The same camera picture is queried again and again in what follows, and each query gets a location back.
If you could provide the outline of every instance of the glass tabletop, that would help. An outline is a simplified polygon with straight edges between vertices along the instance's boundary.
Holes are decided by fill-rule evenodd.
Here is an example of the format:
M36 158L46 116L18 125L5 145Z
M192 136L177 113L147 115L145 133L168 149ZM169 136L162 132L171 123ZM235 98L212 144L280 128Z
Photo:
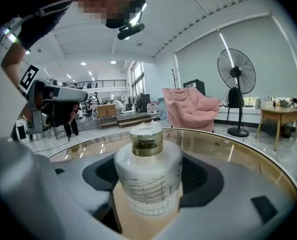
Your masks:
M297 188L288 173L263 152L231 138L210 132L188 129L163 129L163 140L176 143L186 153L211 156L227 163L240 164L273 182L291 199L297 201ZM82 142L52 157L60 162L118 151L131 142L128 131Z

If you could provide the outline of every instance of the pink armchair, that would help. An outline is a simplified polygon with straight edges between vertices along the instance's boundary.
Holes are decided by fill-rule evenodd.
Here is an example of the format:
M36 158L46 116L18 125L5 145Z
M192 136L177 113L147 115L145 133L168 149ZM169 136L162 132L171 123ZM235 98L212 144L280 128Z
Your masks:
M212 132L214 118L221 101L207 98L195 87L162 89L167 108L167 120L175 128L187 128Z

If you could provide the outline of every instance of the bottle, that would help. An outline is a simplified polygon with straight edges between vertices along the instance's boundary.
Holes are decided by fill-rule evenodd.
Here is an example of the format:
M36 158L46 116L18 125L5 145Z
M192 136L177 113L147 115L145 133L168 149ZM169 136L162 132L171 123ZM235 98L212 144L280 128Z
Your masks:
M152 107L150 109L150 117L151 118L156 118L158 115L158 107L155 102L152 102Z
M180 148L163 140L159 122L141 123L129 133L131 143L114 157L129 205L150 218L178 209L183 158Z
M146 111L147 111L147 114L148 114L148 115L151 114L151 108L152 108L152 103L151 103L151 102L147 103Z

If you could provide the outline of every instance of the black fan stand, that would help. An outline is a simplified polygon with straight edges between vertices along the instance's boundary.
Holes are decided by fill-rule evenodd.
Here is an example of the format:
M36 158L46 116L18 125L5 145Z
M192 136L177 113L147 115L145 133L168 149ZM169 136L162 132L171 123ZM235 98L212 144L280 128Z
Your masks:
M237 79L237 89L239 90L239 95L238 95L238 124L237 127L232 127L227 129L227 132L230 135L233 135L235 137L247 137L249 136L249 131L242 129L241 128L241 122L242 122L242 114L243 114L243 105L242 105L242 101L243 101L243 97L242 97L242 93L241 93L241 88L240 88L240 76L241 76L241 67L235 66L230 70L230 75L233 78Z

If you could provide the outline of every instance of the wooden step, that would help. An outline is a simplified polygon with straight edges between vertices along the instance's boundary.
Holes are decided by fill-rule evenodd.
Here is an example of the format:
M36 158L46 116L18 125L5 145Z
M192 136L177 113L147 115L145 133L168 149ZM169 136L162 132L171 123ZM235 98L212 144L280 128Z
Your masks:
M147 115L135 116L135 117L124 118L124 119L117 118L117 121L118 123L125 123L125 122L131 122L131 121L141 120L141 119L150 119L150 118L151 118L151 115L147 114Z
M121 123L119 122L118 125L120 128L125 128L125 127L130 127L130 126L137 126L141 123L149 123L152 120L157 121L157 120L160 120L160 118L159 117L151 118L151 116L149 116L149 118L136 119L133 121L126 121L126 122L121 122Z
M116 125L117 125L117 122L114 121L114 122L106 122L106 123L102 123L100 126L101 126L102 128L104 128L104 127L116 126Z

